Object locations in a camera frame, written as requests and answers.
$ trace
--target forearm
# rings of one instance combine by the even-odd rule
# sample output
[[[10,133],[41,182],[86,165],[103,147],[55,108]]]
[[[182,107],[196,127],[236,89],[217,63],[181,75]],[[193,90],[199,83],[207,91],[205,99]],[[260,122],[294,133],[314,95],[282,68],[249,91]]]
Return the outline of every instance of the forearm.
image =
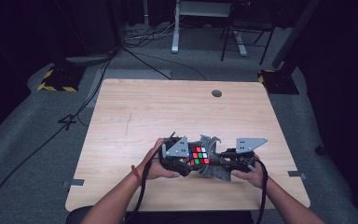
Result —
[[[306,206],[288,194],[272,178],[267,182],[267,196],[285,223],[324,223]]]
[[[82,224],[121,223],[139,183],[137,177],[133,173],[129,173],[91,208]]]

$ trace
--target black chair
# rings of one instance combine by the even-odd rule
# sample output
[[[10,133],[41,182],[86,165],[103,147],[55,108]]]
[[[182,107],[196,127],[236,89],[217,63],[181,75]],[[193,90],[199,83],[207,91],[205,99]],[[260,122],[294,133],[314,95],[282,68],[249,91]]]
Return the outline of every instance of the black chair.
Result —
[[[269,0],[234,0],[228,15],[227,26],[223,29],[223,32],[220,35],[220,38],[222,38],[224,33],[226,33],[225,45],[223,47],[220,61],[223,61],[225,57],[230,31],[260,34],[254,44],[257,43],[265,32],[269,32],[267,44],[258,46],[265,48],[260,65],[263,63],[267,49],[269,48],[269,42],[276,28],[274,19],[280,14],[279,7],[271,7],[268,2]]]

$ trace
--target person's left arm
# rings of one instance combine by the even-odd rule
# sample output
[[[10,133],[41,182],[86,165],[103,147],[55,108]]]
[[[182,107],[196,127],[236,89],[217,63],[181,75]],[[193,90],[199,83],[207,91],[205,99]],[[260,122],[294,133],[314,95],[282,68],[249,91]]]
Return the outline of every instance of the person's left arm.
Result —
[[[154,147],[147,152],[144,160],[136,167],[136,170],[138,171],[141,178],[147,161],[149,161],[153,153],[159,148],[161,144],[162,139],[160,138]],[[156,179],[161,176],[172,178],[179,176],[179,174],[164,169],[158,160],[154,160],[152,162],[152,166],[150,167],[147,179]],[[121,180],[114,188],[105,194],[101,200],[98,201],[91,208],[91,210],[89,210],[81,223],[122,223],[132,195],[139,188],[140,183],[141,181],[133,172],[128,173],[126,177],[123,178],[123,180]]]

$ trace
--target light wood tabletop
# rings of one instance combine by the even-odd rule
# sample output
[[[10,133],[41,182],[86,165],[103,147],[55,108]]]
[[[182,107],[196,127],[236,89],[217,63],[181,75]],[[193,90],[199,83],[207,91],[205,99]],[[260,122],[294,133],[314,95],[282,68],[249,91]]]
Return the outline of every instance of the light wood tabletop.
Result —
[[[214,97],[212,91],[222,92]],[[267,138],[255,153],[268,174],[301,203],[310,199],[284,139],[268,95],[260,83],[106,79],[95,106],[66,209],[94,205],[138,165],[159,137],[200,135],[222,140],[216,151],[236,146],[238,137]],[[128,207],[139,197],[138,189]],[[261,190],[232,176],[231,182],[202,178],[198,172],[146,182],[140,211],[256,210]],[[267,200],[266,208],[273,208]]]

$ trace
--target hand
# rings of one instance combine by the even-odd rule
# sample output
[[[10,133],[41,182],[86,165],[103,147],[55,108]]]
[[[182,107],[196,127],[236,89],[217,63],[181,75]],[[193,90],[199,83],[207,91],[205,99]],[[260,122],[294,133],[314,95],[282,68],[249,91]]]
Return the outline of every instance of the hand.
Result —
[[[231,174],[237,178],[249,181],[249,183],[257,188],[261,189],[263,186],[263,171],[261,169],[260,163],[258,162],[255,162],[255,172],[245,173],[239,170],[233,170],[231,171]]]
[[[138,165],[137,170],[139,172],[139,175],[142,175],[142,172],[144,171],[146,163],[150,160],[150,158],[153,156],[153,154],[156,152],[156,150],[161,146],[163,139],[159,138],[156,141],[156,144],[147,152],[145,155],[144,160],[141,162],[141,164]],[[167,177],[167,178],[173,178],[178,177],[179,173],[174,171],[169,171],[164,169],[158,160],[158,154],[157,156],[152,160],[152,165],[149,170],[149,174],[147,175],[147,179],[157,179],[159,177]]]

